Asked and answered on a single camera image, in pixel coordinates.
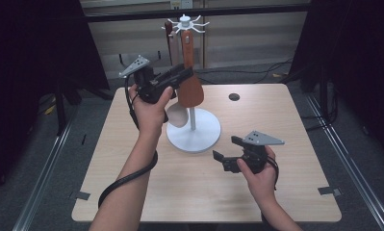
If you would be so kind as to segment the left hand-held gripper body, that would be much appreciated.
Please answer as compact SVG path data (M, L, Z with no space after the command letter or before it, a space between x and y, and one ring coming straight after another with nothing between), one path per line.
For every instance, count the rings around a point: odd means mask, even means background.
M149 60L138 55L118 76L128 79L133 75L135 84L138 86L139 97L144 102L155 104L167 87L172 87L174 90L180 87L180 65L155 75L149 64Z

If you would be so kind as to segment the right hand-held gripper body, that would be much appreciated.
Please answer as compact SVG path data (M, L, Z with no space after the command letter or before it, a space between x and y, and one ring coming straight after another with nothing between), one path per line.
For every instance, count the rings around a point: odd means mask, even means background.
M239 145L243 149L241 159L245 161L251 171L260 173L266 163L270 163L276 173L279 173L279 166L266 151L267 145L282 145L285 142L259 131L251 131L243 139L243 144Z

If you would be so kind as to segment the wooden spatula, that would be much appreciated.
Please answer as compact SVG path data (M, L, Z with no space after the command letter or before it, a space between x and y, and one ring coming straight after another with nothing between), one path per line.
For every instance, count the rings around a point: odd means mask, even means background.
M181 35L183 61L185 68L193 67L193 37L191 31L184 31ZM192 108L200 105L204 100L204 91L199 79L194 73L190 81L181 86L178 91L179 103L185 108Z

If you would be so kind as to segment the beige silicone ladle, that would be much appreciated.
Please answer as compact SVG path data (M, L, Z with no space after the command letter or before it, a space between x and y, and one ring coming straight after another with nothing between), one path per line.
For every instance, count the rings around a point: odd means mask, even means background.
M171 57L172 66L180 64L180 53L177 34L172 31L168 35L168 44ZM175 127L183 127L187 124L189 119L188 111L179 102L173 103L167 109L168 121Z

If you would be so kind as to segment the person's left hand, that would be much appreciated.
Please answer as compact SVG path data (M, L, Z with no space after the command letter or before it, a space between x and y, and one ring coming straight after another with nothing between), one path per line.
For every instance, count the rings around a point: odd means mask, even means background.
M138 86L136 84L131 86L129 88L129 95L138 120L140 133L142 135L159 137L165 121L165 107L172 96L173 88L167 87L155 104L144 102L137 96L137 89Z

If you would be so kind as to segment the person's right hand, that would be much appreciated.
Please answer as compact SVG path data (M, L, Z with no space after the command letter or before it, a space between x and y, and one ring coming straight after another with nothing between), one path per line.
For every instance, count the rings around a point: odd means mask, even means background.
M251 171L244 160L239 159L237 164L252 196L259 205L276 200L274 193L276 171L270 163L266 163L264 169L256 174Z

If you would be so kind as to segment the dark brown utensil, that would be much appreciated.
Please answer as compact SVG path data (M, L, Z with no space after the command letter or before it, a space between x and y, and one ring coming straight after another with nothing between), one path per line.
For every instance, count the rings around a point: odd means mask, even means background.
M168 47L169 58L172 59L172 48L171 48L172 23L170 21L166 21L164 24L164 28L166 31L166 43Z

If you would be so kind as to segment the black horizontal bar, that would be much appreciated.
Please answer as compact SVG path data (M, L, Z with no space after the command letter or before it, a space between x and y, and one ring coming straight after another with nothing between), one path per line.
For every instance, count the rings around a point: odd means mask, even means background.
M135 13L94 13L94 14L86 14L83 17L83 19L86 22L109 22L109 21L175 18L183 14L188 16L199 16L199 15L217 16L217 15L255 14L255 13L296 13L296 12L307 12L310 9L311 9L310 3L303 3L303 4L265 5L265 6L252 6L252 7L164 10L164 11L135 12Z

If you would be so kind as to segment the black metal stand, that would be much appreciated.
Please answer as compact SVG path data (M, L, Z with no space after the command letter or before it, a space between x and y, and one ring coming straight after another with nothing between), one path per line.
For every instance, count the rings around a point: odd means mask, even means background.
M54 95L58 118L58 136L62 134L67 125L64 102L67 101L70 105L79 105L82 102L78 88L78 81L72 78L60 78L55 83Z

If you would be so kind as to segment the dark curtain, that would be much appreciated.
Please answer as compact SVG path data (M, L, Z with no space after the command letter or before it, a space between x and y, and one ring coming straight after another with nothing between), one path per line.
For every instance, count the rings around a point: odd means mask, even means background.
M0 185L19 158L39 100L109 87L80 0L0 0Z
M310 0L290 74L331 79L384 149L384 0Z

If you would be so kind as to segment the white wall outlet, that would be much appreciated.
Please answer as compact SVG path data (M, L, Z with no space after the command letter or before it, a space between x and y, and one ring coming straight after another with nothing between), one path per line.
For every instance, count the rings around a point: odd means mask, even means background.
M193 0L170 0L170 8L172 10L192 9Z

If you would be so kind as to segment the metal floor rail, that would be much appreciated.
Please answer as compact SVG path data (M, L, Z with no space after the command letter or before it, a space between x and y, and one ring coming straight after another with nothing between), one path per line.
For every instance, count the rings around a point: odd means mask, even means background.
M339 159L346 169L358 193L363 198L373 218L381 231L384 231L384 205L371 188L360 168L350 156L346 146L331 123L328 123L321 114L321 105L313 95L307 95L306 99L313 114L316 116L322 131L329 139Z
M52 149L46 159L46 162L40 172L38 180L30 193L27 202L22 208L22 211L13 226L12 231L29 231L38 206L42 201L44 192L49 184L49 180L53 174L55 165L62 153L64 144L69 136L72 121L75 119L79 110L79 106L72 106L67 114L66 125L58 133Z

